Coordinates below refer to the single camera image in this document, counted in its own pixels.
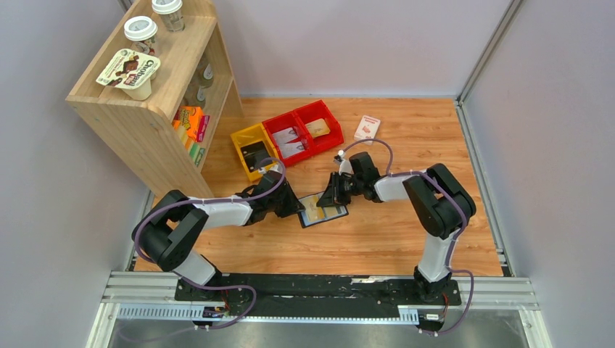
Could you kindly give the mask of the white lidded cup near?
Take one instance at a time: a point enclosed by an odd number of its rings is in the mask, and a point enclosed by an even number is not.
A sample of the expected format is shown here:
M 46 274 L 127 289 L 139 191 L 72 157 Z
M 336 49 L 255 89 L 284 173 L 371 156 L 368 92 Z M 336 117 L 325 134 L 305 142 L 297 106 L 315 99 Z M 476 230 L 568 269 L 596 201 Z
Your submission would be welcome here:
M 124 24 L 125 37 L 134 51 L 157 56 L 157 24 L 147 16 L 132 17 Z

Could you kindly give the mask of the red plastic bin middle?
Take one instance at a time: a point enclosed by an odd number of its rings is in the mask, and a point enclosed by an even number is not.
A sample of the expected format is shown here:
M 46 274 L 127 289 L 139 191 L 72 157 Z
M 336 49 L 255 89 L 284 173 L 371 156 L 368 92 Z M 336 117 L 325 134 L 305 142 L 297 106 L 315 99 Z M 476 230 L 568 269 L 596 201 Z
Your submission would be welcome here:
M 263 126 L 279 158 L 287 167 L 315 155 L 313 138 L 296 112 L 269 118 L 263 121 Z

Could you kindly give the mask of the Chobani yogurt cup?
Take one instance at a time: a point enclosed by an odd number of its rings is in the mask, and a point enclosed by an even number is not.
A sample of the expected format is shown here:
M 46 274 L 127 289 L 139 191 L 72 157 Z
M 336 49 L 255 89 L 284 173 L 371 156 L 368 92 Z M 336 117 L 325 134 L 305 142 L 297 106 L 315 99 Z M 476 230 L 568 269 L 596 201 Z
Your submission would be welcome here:
M 108 62 L 96 78 L 102 86 L 118 88 L 136 101 L 148 99 L 152 94 L 151 79 L 160 68 L 159 58 L 121 49 Z

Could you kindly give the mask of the red plastic bin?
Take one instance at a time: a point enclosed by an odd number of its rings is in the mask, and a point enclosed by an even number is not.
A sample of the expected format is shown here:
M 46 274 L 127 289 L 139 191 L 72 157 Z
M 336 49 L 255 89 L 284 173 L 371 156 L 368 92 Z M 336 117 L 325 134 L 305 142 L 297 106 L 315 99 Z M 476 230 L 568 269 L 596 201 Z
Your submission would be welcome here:
M 342 128 L 323 100 L 296 108 L 294 113 L 307 129 L 314 154 L 344 143 Z
M 315 155 L 313 138 L 296 112 L 269 118 L 263 121 L 263 126 L 279 158 L 287 167 Z

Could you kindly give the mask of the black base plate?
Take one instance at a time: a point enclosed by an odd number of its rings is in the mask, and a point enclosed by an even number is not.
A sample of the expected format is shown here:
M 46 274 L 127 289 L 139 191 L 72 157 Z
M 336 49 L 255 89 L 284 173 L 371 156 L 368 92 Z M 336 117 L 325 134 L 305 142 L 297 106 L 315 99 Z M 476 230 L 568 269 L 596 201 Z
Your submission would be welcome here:
M 369 280 L 343 275 L 292 275 L 230 273 L 217 275 L 211 290 L 196 289 L 179 281 L 178 301 L 222 302 L 232 315 L 246 310 L 260 317 L 397 318 L 400 305 L 458 306 L 456 281 L 449 281 L 438 295 L 422 297 L 412 278 Z

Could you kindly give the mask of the glass bottle on shelf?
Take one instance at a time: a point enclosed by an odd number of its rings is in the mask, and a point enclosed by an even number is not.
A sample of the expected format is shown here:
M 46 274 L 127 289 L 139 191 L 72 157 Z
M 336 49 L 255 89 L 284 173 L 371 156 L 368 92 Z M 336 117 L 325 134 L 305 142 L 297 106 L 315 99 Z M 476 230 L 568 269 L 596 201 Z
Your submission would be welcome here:
M 213 71 L 212 65 L 209 62 L 207 57 L 201 58 L 199 64 L 197 65 L 197 80 L 199 81 L 199 86 L 204 88 L 209 88 L 213 84 Z

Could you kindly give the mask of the orange snack box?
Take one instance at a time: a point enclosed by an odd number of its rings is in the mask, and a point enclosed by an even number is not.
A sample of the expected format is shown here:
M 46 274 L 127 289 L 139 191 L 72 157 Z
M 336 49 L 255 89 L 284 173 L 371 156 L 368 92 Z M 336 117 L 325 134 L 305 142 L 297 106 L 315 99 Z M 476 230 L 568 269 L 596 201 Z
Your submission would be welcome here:
M 201 107 L 179 107 L 172 121 L 175 130 L 183 129 L 186 135 L 196 142 L 203 141 L 210 116 Z

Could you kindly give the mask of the red plastic bin right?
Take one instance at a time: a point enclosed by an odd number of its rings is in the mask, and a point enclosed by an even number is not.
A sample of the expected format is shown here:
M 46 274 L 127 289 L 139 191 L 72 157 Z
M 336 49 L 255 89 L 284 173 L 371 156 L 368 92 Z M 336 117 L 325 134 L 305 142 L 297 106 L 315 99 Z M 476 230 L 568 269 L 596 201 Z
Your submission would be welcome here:
M 314 154 L 344 143 L 342 128 L 323 100 L 296 108 L 294 113 L 307 129 Z

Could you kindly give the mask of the white lidded cup far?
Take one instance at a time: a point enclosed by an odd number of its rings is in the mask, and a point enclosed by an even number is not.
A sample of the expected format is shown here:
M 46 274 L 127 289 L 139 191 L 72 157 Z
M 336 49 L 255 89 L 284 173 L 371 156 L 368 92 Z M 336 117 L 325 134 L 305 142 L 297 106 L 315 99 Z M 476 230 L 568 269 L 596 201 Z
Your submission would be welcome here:
M 182 7 L 182 0 L 152 0 L 152 10 L 159 15 L 163 25 L 171 33 L 181 32 L 185 28 Z

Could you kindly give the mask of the black card in bin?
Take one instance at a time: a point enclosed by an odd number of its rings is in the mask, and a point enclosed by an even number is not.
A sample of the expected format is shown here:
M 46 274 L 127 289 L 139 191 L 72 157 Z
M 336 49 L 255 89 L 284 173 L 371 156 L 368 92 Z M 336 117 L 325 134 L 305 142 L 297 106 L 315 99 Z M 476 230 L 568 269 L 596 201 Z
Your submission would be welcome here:
M 271 156 L 263 141 L 257 141 L 253 144 L 243 146 L 240 148 L 240 152 L 250 172 L 256 171 L 259 168 L 259 164 Z

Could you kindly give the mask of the white lidded cup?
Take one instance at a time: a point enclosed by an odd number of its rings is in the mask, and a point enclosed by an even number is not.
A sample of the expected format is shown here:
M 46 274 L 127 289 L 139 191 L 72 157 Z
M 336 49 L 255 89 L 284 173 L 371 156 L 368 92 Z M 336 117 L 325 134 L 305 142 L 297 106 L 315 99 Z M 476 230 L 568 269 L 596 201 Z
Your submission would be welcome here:
M 152 0 L 152 10 L 159 15 L 163 25 L 171 33 L 181 32 L 185 28 L 182 7 L 182 0 Z
M 124 24 L 125 37 L 134 51 L 157 56 L 157 24 L 147 16 L 132 17 Z

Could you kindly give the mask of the white cards in bin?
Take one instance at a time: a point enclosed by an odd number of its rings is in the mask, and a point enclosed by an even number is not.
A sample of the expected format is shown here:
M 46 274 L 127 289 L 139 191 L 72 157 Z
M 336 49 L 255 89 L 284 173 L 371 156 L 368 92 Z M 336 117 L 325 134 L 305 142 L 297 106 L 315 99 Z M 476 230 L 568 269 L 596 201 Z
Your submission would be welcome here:
M 306 150 L 305 145 L 294 128 L 285 128 L 272 134 L 283 159 L 292 157 Z

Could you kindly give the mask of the tan card in bin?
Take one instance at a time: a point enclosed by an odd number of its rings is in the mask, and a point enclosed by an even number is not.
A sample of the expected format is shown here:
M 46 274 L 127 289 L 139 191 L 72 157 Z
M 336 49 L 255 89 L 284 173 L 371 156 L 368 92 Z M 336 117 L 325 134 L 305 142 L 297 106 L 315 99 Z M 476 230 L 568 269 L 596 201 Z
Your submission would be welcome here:
M 323 119 L 317 119 L 305 124 L 305 127 L 312 138 L 318 138 L 330 134 L 331 129 Z

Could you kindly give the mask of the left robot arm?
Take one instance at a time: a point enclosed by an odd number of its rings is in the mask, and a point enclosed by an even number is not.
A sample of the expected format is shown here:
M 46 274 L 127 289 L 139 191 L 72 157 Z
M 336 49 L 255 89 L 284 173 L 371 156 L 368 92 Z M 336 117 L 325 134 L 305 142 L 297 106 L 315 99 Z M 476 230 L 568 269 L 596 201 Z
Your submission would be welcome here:
M 271 169 L 258 184 L 224 198 L 203 199 L 169 191 L 133 229 L 131 238 L 146 261 L 205 286 L 218 270 L 194 249 L 203 231 L 254 225 L 269 213 L 287 218 L 304 209 L 285 175 Z

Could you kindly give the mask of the wooden shelf unit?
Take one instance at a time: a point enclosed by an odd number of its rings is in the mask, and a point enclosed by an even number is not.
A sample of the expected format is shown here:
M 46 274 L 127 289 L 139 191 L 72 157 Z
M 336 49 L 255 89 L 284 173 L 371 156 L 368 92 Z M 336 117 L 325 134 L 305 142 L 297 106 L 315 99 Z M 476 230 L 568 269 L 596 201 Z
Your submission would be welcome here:
M 244 112 L 215 5 L 212 1 L 185 1 L 182 12 L 185 29 L 170 33 L 150 1 L 133 2 L 66 100 L 156 196 L 178 189 L 187 196 L 210 198 L 212 191 L 202 176 L 206 161 L 194 163 L 171 125 L 202 57 L 211 62 L 215 74 L 205 107 L 211 116 L 202 142 L 206 152 L 220 119 L 241 117 Z M 139 15 L 151 17 L 159 25 L 162 63 L 152 83 L 152 95 L 143 102 L 95 81 L 113 54 L 129 46 L 123 26 Z

